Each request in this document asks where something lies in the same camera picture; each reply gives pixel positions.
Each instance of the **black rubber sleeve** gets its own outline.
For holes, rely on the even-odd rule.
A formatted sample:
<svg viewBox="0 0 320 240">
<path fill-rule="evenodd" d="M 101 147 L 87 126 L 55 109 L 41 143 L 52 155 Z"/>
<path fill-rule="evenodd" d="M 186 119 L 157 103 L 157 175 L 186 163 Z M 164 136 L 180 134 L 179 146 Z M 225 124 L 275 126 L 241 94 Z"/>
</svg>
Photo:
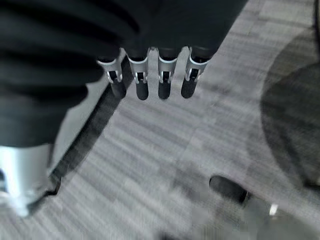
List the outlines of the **black rubber sleeve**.
<svg viewBox="0 0 320 240">
<path fill-rule="evenodd" d="M 193 96 L 195 93 L 195 89 L 197 86 L 197 82 L 195 82 L 193 79 L 190 79 L 189 81 L 184 78 L 181 88 L 181 95 L 185 99 L 189 99 Z"/>
<path fill-rule="evenodd" d="M 159 82 L 158 96 L 159 98 L 165 100 L 170 97 L 171 92 L 171 82 L 164 81 L 163 83 Z"/>
<path fill-rule="evenodd" d="M 146 100 L 149 96 L 148 82 L 143 83 L 142 81 L 139 81 L 135 86 L 137 97 L 142 101 Z"/>
<path fill-rule="evenodd" d="M 181 48 L 165 48 L 159 47 L 159 56 L 166 61 L 176 59 L 181 52 Z"/>
<path fill-rule="evenodd" d="M 148 56 L 148 47 L 134 46 L 126 48 L 125 52 L 131 60 L 141 62 Z"/>
<path fill-rule="evenodd" d="M 192 46 L 191 58 L 197 62 L 196 59 L 202 59 L 203 61 L 210 60 L 217 52 L 216 49 L 210 49 L 201 46 Z"/>
</svg>

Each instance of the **silver joint bracket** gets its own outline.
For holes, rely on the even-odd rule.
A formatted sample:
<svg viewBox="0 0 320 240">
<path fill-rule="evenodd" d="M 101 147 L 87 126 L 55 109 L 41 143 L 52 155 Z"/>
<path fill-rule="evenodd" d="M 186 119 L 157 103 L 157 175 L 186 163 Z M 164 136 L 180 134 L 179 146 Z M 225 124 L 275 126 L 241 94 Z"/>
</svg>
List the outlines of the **silver joint bracket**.
<svg viewBox="0 0 320 240">
<path fill-rule="evenodd" d="M 196 72 L 196 77 L 194 78 L 194 82 L 197 82 L 198 79 L 200 78 L 201 74 L 204 73 L 205 68 L 206 68 L 209 61 L 210 60 L 208 60 L 206 62 L 201 62 L 201 63 L 195 62 L 191 58 L 191 52 L 190 52 L 189 58 L 186 62 L 186 66 L 185 66 L 185 80 L 189 81 L 192 72 Z"/>
<path fill-rule="evenodd" d="M 148 56 L 143 61 L 134 61 L 128 57 L 134 81 L 139 84 L 143 76 L 143 83 L 148 81 Z"/>
<path fill-rule="evenodd" d="M 52 145 L 34 147 L 0 146 L 0 169 L 4 175 L 1 200 L 20 217 L 30 214 L 29 206 L 47 192 L 47 174 Z"/>
<path fill-rule="evenodd" d="M 98 60 L 97 63 L 103 67 L 106 77 L 111 84 L 113 84 L 114 81 L 118 81 L 119 83 L 122 81 L 121 63 L 118 58 L 111 62 L 102 62 Z"/>
<path fill-rule="evenodd" d="M 168 83 L 171 83 L 172 78 L 175 73 L 176 65 L 177 65 L 177 59 L 175 58 L 173 60 L 164 60 L 159 56 L 158 59 L 158 73 L 159 73 L 159 82 L 164 83 L 164 72 L 169 72 L 169 79 Z"/>
</svg>

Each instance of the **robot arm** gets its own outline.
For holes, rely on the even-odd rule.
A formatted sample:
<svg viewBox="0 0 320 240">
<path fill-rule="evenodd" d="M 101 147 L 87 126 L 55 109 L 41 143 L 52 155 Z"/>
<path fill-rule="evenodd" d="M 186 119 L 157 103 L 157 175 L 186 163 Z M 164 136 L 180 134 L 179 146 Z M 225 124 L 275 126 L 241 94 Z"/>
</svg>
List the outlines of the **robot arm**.
<svg viewBox="0 0 320 240">
<path fill-rule="evenodd" d="M 47 168 L 61 122 L 107 74 L 126 95 L 124 48 L 137 97 L 147 99 L 148 49 L 158 48 L 158 95 L 170 96 L 182 47 L 189 46 L 181 94 L 190 98 L 247 0 L 7 0 L 0 15 L 1 196 L 24 217 L 46 195 Z"/>
</svg>

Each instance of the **gray carpet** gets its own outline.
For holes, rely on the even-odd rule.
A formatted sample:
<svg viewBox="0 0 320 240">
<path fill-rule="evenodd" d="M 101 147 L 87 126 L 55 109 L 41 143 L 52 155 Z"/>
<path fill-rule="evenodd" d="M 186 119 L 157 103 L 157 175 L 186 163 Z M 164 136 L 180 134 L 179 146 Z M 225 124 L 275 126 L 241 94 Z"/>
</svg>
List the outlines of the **gray carpet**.
<svg viewBox="0 0 320 240">
<path fill-rule="evenodd" d="M 166 101 L 151 51 L 149 98 L 107 90 L 55 172 L 58 196 L 28 219 L 3 212 L 0 239 L 248 239 L 241 209 L 209 189 L 214 174 L 320 228 L 320 194 L 303 187 L 320 177 L 312 24 L 312 0 L 249 0 L 191 99 L 188 50 Z"/>
</svg>

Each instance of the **silver metal cylinder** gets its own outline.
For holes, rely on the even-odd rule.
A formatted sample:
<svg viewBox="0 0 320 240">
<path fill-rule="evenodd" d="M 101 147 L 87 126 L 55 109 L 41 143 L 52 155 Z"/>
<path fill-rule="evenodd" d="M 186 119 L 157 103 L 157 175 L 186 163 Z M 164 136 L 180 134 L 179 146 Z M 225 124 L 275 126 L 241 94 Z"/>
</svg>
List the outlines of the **silver metal cylinder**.
<svg viewBox="0 0 320 240">
<path fill-rule="evenodd" d="M 115 71 L 115 74 L 117 76 L 117 81 L 120 83 L 122 81 L 123 75 L 122 75 L 122 68 L 121 68 L 121 62 L 118 58 L 114 59 L 112 62 L 102 62 L 97 61 L 98 64 L 100 64 L 105 73 L 106 77 L 108 78 L 108 81 L 113 84 L 114 80 L 110 76 L 110 72 Z"/>
<path fill-rule="evenodd" d="M 0 169 L 5 182 L 3 196 L 17 215 L 28 216 L 28 205 L 47 191 L 51 153 L 51 144 L 26 148 L 0 146 Z"/>
<path fill-rule="evenodd" d="M 128 59 L 135 82 L 139 83 L 138 73 L 143 73 L 143 83 L 145 84 L 148 81 L 148 56 L 142 61 L 134 61 L 130 57 Z"/>
<path fill-rule="evenodd" d="M 164 80 L 163 80 L 164 72 L 169 72 L 168 83 L 171 83 L 171 80 L 172 80 L 174 73 L 175 73 L 177 59 L 178 58 L 175 58 L 173 60 L 164 60 L 159 56 L 159 58 L 158 58 L 158 73 L 159 73 L 160 83 L 164 82 Z"/>
</svg>

